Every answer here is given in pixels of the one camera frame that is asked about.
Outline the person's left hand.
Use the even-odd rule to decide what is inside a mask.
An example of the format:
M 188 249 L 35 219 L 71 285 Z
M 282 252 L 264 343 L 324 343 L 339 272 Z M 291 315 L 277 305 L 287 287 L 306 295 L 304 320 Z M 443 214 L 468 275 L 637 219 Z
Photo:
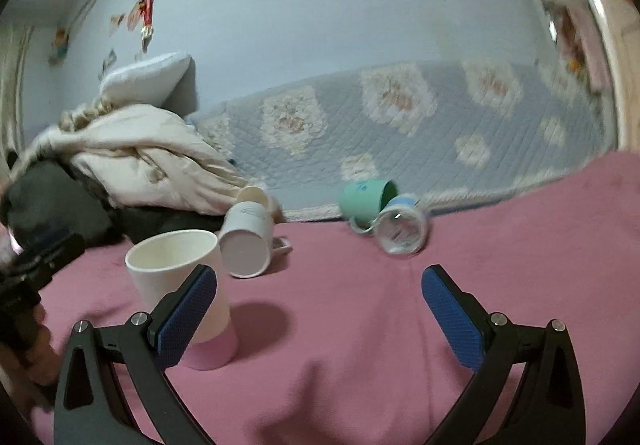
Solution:
M 39 332 L 32 348 L 26 353 L 26 366 L 6 347 L 1 347 L 1 385 L 23 416 L 36 407 L 35 385 L 48 387 L 60 374 L 61 357 L 51 345 L 51 331 L 44 325 L 46 310 L 41 304 L 34 308 Z

